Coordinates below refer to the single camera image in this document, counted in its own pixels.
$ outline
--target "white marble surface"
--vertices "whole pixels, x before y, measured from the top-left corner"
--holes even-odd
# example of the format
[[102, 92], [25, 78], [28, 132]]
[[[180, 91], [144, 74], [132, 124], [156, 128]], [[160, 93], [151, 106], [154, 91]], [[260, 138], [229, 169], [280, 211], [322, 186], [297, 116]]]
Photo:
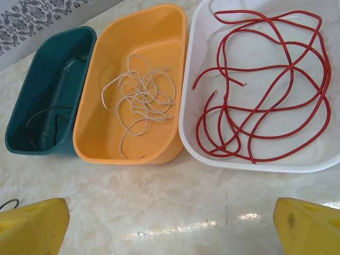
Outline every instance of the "white marble surface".
[[[163, 2], [127, 0], [86, 25], [100, 34], [118, 17]], [[191, 20], [199, 0], [168, 2]], [[10, 154], [5, 130], [32, 58], [0, 73], [0, 203], [65, 198], [71, 219], [60, 254], [283, 254], [272, 220], [277, 198], [340, 209], [340, 165], [300, 175], [212, 168], [185, 150], [155, 166]]]

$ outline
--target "red wire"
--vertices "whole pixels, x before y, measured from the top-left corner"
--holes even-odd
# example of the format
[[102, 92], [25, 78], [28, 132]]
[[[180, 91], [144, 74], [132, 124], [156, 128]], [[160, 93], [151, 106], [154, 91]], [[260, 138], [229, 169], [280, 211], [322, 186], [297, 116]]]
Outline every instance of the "red wire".
[[[221, 19], [219, 17], [219, 15], [221, 14], [234, 14], [234, 13], [246, 13], [246, 14], [252, 14], [252, 15], [256, 15], [260, 18], [257, 19], [247, 19], [247, 20], [241, 20], [241, 21], [225, 21], [223, 19]], [[286, 17], [288, 15], [291, 14], [303, 14], [303, 15], [307, 15], [309, 17], [312, 17], [314, 19], [318, 20], [318, 25], [317, 27], [311, 28], [311, 27], [307, 27], [305, 25], [301, 25], [301, 24], [297, 24], [285, 19], [281, 19], [283, 17]], [[211, 94], [211, 96], [209, 97], [202, 115], [200, 116], [198, 122], [197, 122], [197, 126], [196, 126], [196, 138], [197, 138], [197, 143], [199, 145], [199, 147], [208, 155], [213, 156], [213, 157], [218, 157], [218, 158], [227, 158], [227, 157], [232, 157], [232, 156], [236, 156], [239, 158], [243, 158], [246, 160], [250, 160], [252, 161], [254, 164], [256, 164], [256, 162], [271, 162], [271, 161], [275, 161], [275, 160], [279, 160], [282, 158], [285, 158], [287, 156], [290, 156], [294, 153], [296, 153], [297, 151], [303, 149], [304, 147], [308, 146], [310, 143], [312, 143], [313, 141], [315, 141], [327, 128], [329, 121], [330, 121], [330, 105], [329, 102], [326, 98], [326, 91], [329, 87], [330, 84], [330, 78], [331, 78], [331, 68], [330, 68], [330, 63], [329, 63], [329, 59], [327, 56], [327, 52], [326, 52], [326, 47], [325, 47], [325, 43], [324, 40], [322, 38], [321, 33], [319, 32], [321, 24], [322, 24], [322, 18], [318, 15], [315, 15], [313, 13], [309, 13], [306, 11], [292, 11], [292, 12], [287, 12], [284, 13], [282, 15], [279, 16], [275, 16], [272, 18], [268, 18], [266, 16], [264, 16], [263, 14], [259, 13], [259, 12], [255, 12], [255, 11], [249, 11], [249, 10], [233, 10], [233, 11], [220, 11], [220, 12], [215, 12], [214, 13], [214, 17], [221, 23], [223, 24], [229, 24], [229, 25], [237, 25], [237, 24], [241, 24], [241, 26], [233, 29], [230, 33], [228, 33], [220, 42], [218, 50], [217, 50], [217, 56], [216, 56], [216, 62], [217, 62], [217, 66], [216, 67], [212, 67], [209, 68], [205, 71], [203, 71], [195, 80], [195, 83], [193, 85], [193, 90], [196, 88], [196, 86], [198, 85], [200, 79], [208, 72], [211, 71], [219, 71], [220, 74], [226, 79], [226, 95], [224, 97], [224, 101], [223, 104], [220, 106], [215, 106], [212, 108], [209, 108], [209, 104], [211, 102], [211, 100], [213, 99], [215, 92], [213, 92]], [[285, 23], [285, 24], [289, 24], [301, 29], [305, 29], [305, 30], [309, 30], [313, 32], [313, 36], [311, 37], [311, 40], [309, 42], [308, 45], [303, 44], [301, 42], [296, 42], [296, 41], [284, 41], [284, 39], [282, 38], [280, 32], [278, 31], [278, 29], [276, 28], [274, 21], [276, 22], [281, 22], [281, 23]], [[273, 29], [273, 31], [275, 32], [278, 40], [275, 40], [274, 38], [270, 37], [267, 34], [264, 34], [260, 31], [257, 30], [252, 30], [249, 29], [248, 27], [254, 25], [254, 24], [258, 24], [258, 23], [262, 23], [262, 22], [267, 22], [271, 28]], [[231, 35], [235, 35], [237, 33], [240, 32], [251, 32], [251, 33], [255, 33], [258, 34], [260, 36], [263, 36], [264, 38], [267, 38], [268, 40], [272, 41], [273, 43], [282, 46], [285, 55], [287, 57], [288, 60], [288, 65], [272, 65], [272, 66], [265, 66], [265, 67], [258, 67], [258, 68], [253, 68], [253, 69], [240, 69], [240, 68], [231, 68], [228, 67], [228, 63], [227, 63], [227, 54], [226, 54], [226, 43], [228, 41], [228, 39], [231, 37]], [[321, 51], [322, 54], [319, 53], [317, 50], [315, 50], [314, 48], [312, 48], [312, 45], [314, 43], [314, 41], [316, 40], [316, 38], [318, 37], [319, 41], [320, 41], [320, 45], [321, 45]], [[292, 62], [291, 57], [290, 57], [290, 53], [288, 50], [287, 45], [296, 45], [296, 46], [300, 46], [303, 47], [305, 50], [304, 52], [301, 54], [301, 56], [299, 58], [296, 59], [296, 61]], [[223, 64], [224, 66], [221, 66], [220, 62], [219, 62], [219, 57], [222, 51], [222, 55], [223, 55]], [[318, 86], [316, 84], [316, 82], [312, 79], [311, 76], [309, 76], [304, 70], [296, 67], [297, 63], [300, 62], [308, 52], [312, 52], [313, 54], [315, 54], [319, 60], [322, 63], [322, 68], [324, 70], [324, 77], [322, 79], [321, 85]], [[240, 81], [237, 81], [235, 79], [232, 79], [229, 77], [228, 72], [229, 71], [236, 71], [236, 72], [258, 72], [258, 71], [263, 71], [263, 70], [271, 70], [271, 69], [283, 69], [283, 71], [280, 73], [280, 75], [273, 81], [273, 83], [270, 85], [269, 89], [266, 91], [265, 95], [263, 96], [262, 100], [260, 101], [260, 103], [254, 108], [254, 109], [248, 109], [248, 108], [243, 108], [243, 107], [236, 107], [236, 106], [231, 106], [228, 105], [228, 98], [230, 96], [230, 82], [236, 83], [240, 86], [245, 86], [245, 84], [241, 83]], [[295, 105], [295, 106], [289, 106], [289, 107], [281, 107], [279, 108], [279, 105], [287, 98], [287, 96], [289, 95], [289, 93], [291, 92], [291, 89], [293, 87], [293, 83], [294, 83], [294, 71], [298, 71], [301, 74], [303, 74], [306, 79], [314, 86], [314, 88], [316, 89], [316, 94], [309, 99], [308, 101], [299, 104], [299, 105]], [[259, 109], [261, 107], [261, 105], [264, 103], [264, 101], [266, 100], [266, 98], [268, 97], [268, 95], [270, 94], [271, 90], [273, 89], [273, 87], [276, 85], [276, 83], [282, 78], [282, 76], [287, 73], [290, 72], [290, 83], [287, 86], [287, 91], [286, 93], [283, 95], [283, 97], [281, 97], [276, 103], [274, 103], [271, 108], [269, 109]], [[282, 135], [276, 135], [276, 136], [263, 136], [263, 135], [256, 135], [255, 132], [258, 129], [258, 127], [260, 126], [261, 122], [265, 119], [265, 117], [272, 113], [272, 112], [280, 112], [280, 111], [290, 111], [293, 109], [299, 109], [305, 106], [310, 105], [311, 103], [313, 103], [315, 100], [317, 100], [317, 103], [312, 111], [312, 113], [310, 114], [310, 116], [303, 122], [302, 125], [300, 125], [297, 129], [295, 129], [292, 132], [289, 132], [287, 134], [282, 134]], [[315, 116], [316, 112], [318, 111], [321, 103], [324, 102], [326, 105], [326, 110], [327, 110], [327, 114], [326, 114], [326, 120], [325, 123], [323, 125], [323, 127], [320, 129], [320, 131], [315, 134], [310, 140], [308, 140], [307, 142], [305, 142], [304, 144], [298, 146], [297, 148], [295, 148], [294, 150], [291, 150], [281, 156], [278, 157], [274, 157], [274, 158], [265, 158], [265, 159], [260, 159], [260, 158], [254, 158], [253, 154], [252, 154], [252, 150], [251, 150], [251, 142], [253, 138], [256, 139], [266, 139], [266, 140], [274, 140], [274, 139], [282, 139], [282, 138], [287, 138], [290, 137], [292, 135], [297, 134], [298, 132], [302, 131], [309, 123], [310, 121], [313, 119], [313, 117]], [[209, 134], [209, 130], [207, 128], [207, 115], [215, 110], [219, 110], [219, 116], [218, 116], [218, 122], [217, 122], [217, 132], [218, 132], [218, 137], [220, 140], [220, 145], [218, 145], [210, 136]], [[230, 110], [237, 110], [237, 111], [243, 111], [243, 112], [249, 112], [250, 114], [245, 118], [245, 120], [241, 123], [240, 126], [237, 126], [236, 123], [232, 120], [229, 111]], [[256, 122], [254, 128], [252, 129], [252, 131], [246, 132], [243, 130], [243, 127], [246, 125], [246, 123], [249, 121], [249, 119], [254, 115], [254, 114], [262, 114], [260, 119]], [[233, 136], [232, 138], [230, 138], [228, 141], [224, 141], [223, 139], [223, 135], [222, 135], [222, 117], [225, 116], [227, 119], [227, 122], [229, 124], [229, 127], [231, 128], [232, 132], [233, 132]], [[201, 127], [201, 123], [203, 121], [203, 128], [204, 128], [204, 134], [206, 135], [206, 138], [208, 139], [208, 141], [211, 143], [211, 145], [213, 145], [215, 147], [215, 149], [213, 150], [207, 150], [203, 144], [201, 143], [201, 138], [199, 135], [199, 130]], [[245, 134], [248, 136], [248, 154], [249, 156], [244, 156], [240, 154], [241, 148], [242, 148], [242, 144], [241, 144], [241, 139], [239, 138], [239, 134]], [[227, 146], [229, 146], [231, 143], [233, 143], [236, 140], [237, 142], [237, 149], [234, 152], [231, 152], [229, 150], [227, 150]]]

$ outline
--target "yellow object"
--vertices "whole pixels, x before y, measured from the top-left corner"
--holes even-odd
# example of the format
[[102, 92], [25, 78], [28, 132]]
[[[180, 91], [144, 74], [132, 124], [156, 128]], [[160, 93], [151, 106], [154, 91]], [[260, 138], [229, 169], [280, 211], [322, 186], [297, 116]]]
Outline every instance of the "yellow object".
[[287, 255], [340, 254], [340, 210], [279, 198], [274, 224]]
[[[125, 16], [103, 32], [93, 51], [73, 133], [75, 150], [83, 160], [100, 164], [159, 164], [172, 160], [181, 152], [183, 145], [178, 124], [186, 39], [185, 12], [170, 4]], [[123, 159], [119, 147], [125, 130], [115, 111], [109, 112], [104, 108], [101, 91], [128, 71], [127, 57], [131, 54], [145, 57], [152, 69], [170, 69], [166, 73], [175, 84], [176, 98], [175, 105], [167, 111], [168, 116], [174, 115], [173, 120], [150, 121], [145, 134], [125, 137], [122, 150], [127, 159]], [[145, 62], [137, 57], [131, 58], [130, 66], [142, 76], [150, 72]], [[158, 77], [157, 84], [163, 93], [173, 94], [165, 76]], [[105, 91], [105, 102], [109, 108], [115, 108], [121, 98], [118, 86], [110, 86]], [[141, 118], [131, 113], [129, 104], [122, 104], [120, 112], [126, 126]], [[131, 131], [136, 133], [143, 127], [144, 122], [139, 122]]]
[[69, 225], [62, 198], [0, 213], [0, 254], [57, 255]]

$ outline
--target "white wire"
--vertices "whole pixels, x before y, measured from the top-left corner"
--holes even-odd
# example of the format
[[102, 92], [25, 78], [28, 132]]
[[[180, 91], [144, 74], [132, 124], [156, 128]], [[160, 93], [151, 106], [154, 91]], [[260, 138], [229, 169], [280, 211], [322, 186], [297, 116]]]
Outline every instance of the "white wire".
[[[148, 65], [148, 69], [149, 69], [149, 73], [146, 76], [143, 77], [140, 72], [138, 72], [136, 70], [131, 70], [130, 59], [132, 57], [141, 58], [142, 60], [144, 60], [146, 62], [146, 64]], [[171, 120], [171, 119], [174, 118], [174, 116], [167, 116], [166, 115], [166, 112], [170, 109], [171, 106], [174, 105], [174, 100], [176, 98], [175, 84], [172, 81], [172, 79], [170, 78], [170, 76], [165, 73], [166, 71], [169, 71], [169, 69], [167, 69], [165, 67], [159, 67], [159, 68], [156, 68], [154, 70], [151, 70], [151, 65], [145, 57], [140, 56], [140, 55], [130, 55], [130, 56], [127, 57], [127, 72], [116, 77], [113, 81], [111, 81], [109, 84], [107, 84], [104, 87], [104, 89], [101, 91], [101, 100], [103, 102], [103, 106], [105, 107], [105, 109], [107, 109], [110, 112], [113, 111], [113, 110], [116, 110], [117, 118], [118, 118], [121, 126], [125, 129], [125, 132], [124, 132], [124, 134], [121, 138], [121, 142], [120, 142], [120, 145], [119, 145], [119, 152], [124, 159], [126, 159], [126, 157], [123, 154], [122, 147], [123, 147], [123, 141], [124, 141], [126, 134], [129, 134], [129, 135], [134, 136], [134, 137], [138, 137], [138, 136], [145, 134], [149, 120], [161, 122], [161, 121]], [[154, 79], [155, 79], [154, 75], [155, 74], [161, 74], [161, 75], [164, 75], [165, 77], [168, 78], [170, 84], [172, 85], [173, 91], [174, 91], [171, 98], [167, 94], [159, 91], [159, 89], [157, 87], [157, 83], [154, 81]], [[127, 77], [130, 77], [133, 80], [135, 80], [137, 85], [133, 84], [133, 82], [130, 82], [130, 81], [122, 82]], [[105, 100], [104, 100], [104, 93], [105, 93], [106, 89], [108, 87], [110, 87], [111, 85], [113, 85], [115, 82], [118, 82], [118, 87], [120, 87], [123, 97], [118, 101], [118, 103], [117, 103], [117, 105], [115, 106], [114, 109], [109, 109], [107, 107], [106, 103], [105, 103]], [[124, 86], [127, 85], [127, 84], [129, 84], [135, 90], [135, 92], [132, 92], [132, 93], [129, 93], [129, 94], [126, 95], [125, 92], [124, 92]], [[149, 91], [150, 86], [152, 86], [152, 88], [154, 89], [154, 93], [151, 93]], [[161, 95], [162, 97], [164, 97], [164, 100], [157, 99], [158, 95]], [[120, 116], [120, 111], [119, 111], [120, 105], [125, 101], [130, 104], [132, 114], [139, 114], [139, 115], [142, 116], [142, 118], [137, 119], [136, 121], [134, 121], [129, 126], [126, 126], [124, 124], [122, 117]], [[154, 102], [157, 103], [156, 105], [159, 105], [159, 106], [162, 106], [162, 107], [166, 106], [166, 108], [163, 109], [163, 110], [158, 110], [157, 106], [155, 104], [152, 105], [152, 103], [154, 103]], [[139, 123], [141, 121], [144, 121], [143, 130], [139, 133], [131, 132], [130, 129], [134, 125], [136, 125], [137, 123]]]

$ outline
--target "white plastic tray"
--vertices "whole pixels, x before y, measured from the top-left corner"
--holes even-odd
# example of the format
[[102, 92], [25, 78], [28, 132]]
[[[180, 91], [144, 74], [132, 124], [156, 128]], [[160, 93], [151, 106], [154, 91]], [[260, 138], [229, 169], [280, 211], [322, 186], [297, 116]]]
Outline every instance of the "white plastic tray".
[[[209, 67], [216, 66], [216, 52], [221, 39], [235, 26], [219, 23], [213, 13], [222, 10], [254, 10], [266, 16], [275, 16], [288, 11], [304, 10], [315, 13], [323, 18], [321, 33], [324, 37], [328, 56], [332, 66], [332, 80], [327, 92], [327, 98], [331, 105], [331, 121], [327, 130], [311, 145], [301, 151], [282, 160], [270, 163], [252, 164], [250, 161], [231, 158], [215, 158], [205, 154], [196, 141], [196, 124], [203, 112], [206, 101], [214, 90], [218, 94], [214, 97], [211, 105], [221, 105], [225, 94], [225, 80], [218, 72], [205, 75], [196, 90], [192, 90], [197, 76]], [[245, 15], [233, 15], [232, 19], [239, 20], [249, 18]], [[317, 22], [313, 18], [302, 15], [288, 17], [291, 21], [316, 27]], [[284, 24], [277, 25], [285, 40], [296, 40], [307, 43], [310, 41], [311, 33], [299, 28], [288, 27]], [[261, 23], [256, 25], [265, 33], [271, 33], [269, 25]], [[313, 47], [320, 50], [317, 40]], [[290, 53], [295, 60], [302, 52], [298, 47], [292, 47]], [[265, 65], [286, 64], [287, 60], [280, 46], [252, 33], [236, 35], [227, 43], [228, 65], [240, 68], [251, 68]], [[291, 172], [307, 173], [329, 168], [340, 162], [340, 14], [339, 1], [336, 0], [203, 0], [197, 7], [192, 20], [188, 55], [184, 75], [182, 94], [182, 105], [180, 113], [180, 135], [184, 146], [189, 153], [199, 161], [216, 167], [265, 171], [265, 172]], [[312, 54], [298, 64], [298, 67], [307, 71], [317, 82], [322, 79], [323, 71], [321, 63]], [[277, 77], [278, 71], [262, 71], [256, 73], [233, 73], [232, 77], [247, 83], [244, 88], [231, 85], [230, 103], [237, 106], [254, 108], [263, 94]], [[280, 85], [271, 99], [276, 100], [282, 96], [287, 79], [282, 79]], [[296, 105], [311, 98], [315, 89], [303, 77], [296, 77], [294, 89], [285, 105]], [[263, 107], [268, 107], [270, 100]], [[257, 130], [258, 135], [279, 135], [295, 130], [310, 115], [314, 105], [288, 112], [270, 114]], [[246, 117], [245, 113], [231, 112], [236, 123], [240, 124]], [[208, 127], [217, 121], [218, 111], [212, 117], [207, 118]], [[254, 157], [269, 158], [280, 156], [306, 142], [316, 134], [325, 122], [325, 106], [321, 105], [318, 113], [308, 126], [299, 134], [278, 141], [263, 141], [254, 139], [252, 151]], [[255, 120], [247, 124], [246, 130], [251, 131]], [[212, 138], [218, 141], [217, 132], [212, 133]], [[248, 156], [247, 137], [240, 136], [242, 140], [241, 154]], [[202, 143], [209, 146], [209, 141], [202, 136]]]

